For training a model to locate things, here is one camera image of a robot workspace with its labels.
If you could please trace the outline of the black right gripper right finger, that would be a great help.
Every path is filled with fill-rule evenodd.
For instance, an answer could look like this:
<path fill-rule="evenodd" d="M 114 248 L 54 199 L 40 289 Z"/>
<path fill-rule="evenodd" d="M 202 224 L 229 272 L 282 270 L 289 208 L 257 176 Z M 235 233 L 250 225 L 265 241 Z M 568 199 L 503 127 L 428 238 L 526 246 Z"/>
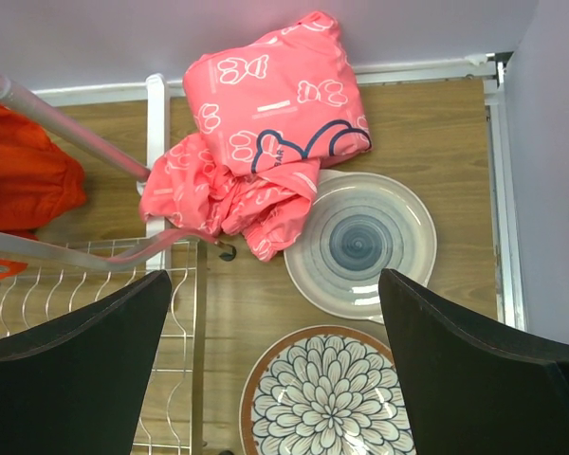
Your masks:
<path fill-rule="evenodd" d="M 420 454 L 569 454 L 569 345 L 393 270 L 378 292 Z"/>

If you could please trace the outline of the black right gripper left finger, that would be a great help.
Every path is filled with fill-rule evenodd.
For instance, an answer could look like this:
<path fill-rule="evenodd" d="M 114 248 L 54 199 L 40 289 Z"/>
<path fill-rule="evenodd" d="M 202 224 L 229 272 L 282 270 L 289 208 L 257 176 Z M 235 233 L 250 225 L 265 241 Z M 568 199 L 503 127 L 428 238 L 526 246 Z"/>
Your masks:
<path fill-rule="evenodd" d="M 0 339 L 0 454 L 128 454 L 171 301 L 155 271 Z"/>

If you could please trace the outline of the flower plate brown rim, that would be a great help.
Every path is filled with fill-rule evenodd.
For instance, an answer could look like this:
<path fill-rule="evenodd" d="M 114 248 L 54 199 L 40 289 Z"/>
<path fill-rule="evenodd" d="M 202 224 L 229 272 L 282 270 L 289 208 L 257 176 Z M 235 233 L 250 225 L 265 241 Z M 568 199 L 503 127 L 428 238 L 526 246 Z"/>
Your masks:
<path fill-rule="evenodd" d="M 359 330 L 319 325 L 268 348 L 246 381 L 247 454 L 414 454 L 392 352 Z"/>

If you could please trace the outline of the cream plate blue swirl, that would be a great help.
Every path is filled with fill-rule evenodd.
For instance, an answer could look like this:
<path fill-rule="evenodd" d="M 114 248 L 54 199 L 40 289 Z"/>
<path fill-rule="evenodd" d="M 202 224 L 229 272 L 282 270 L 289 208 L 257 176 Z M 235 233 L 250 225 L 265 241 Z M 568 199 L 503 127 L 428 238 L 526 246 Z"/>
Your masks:
<path fill-rule="evenodd" d="M 422 285 L 437 257 L 437 232 L 422 200 L 376 173 L 323 171 L 317 198 L 284 251 L 291 281 L 323 312 L 380 323 L 378 279 L 392 268 Z"/>

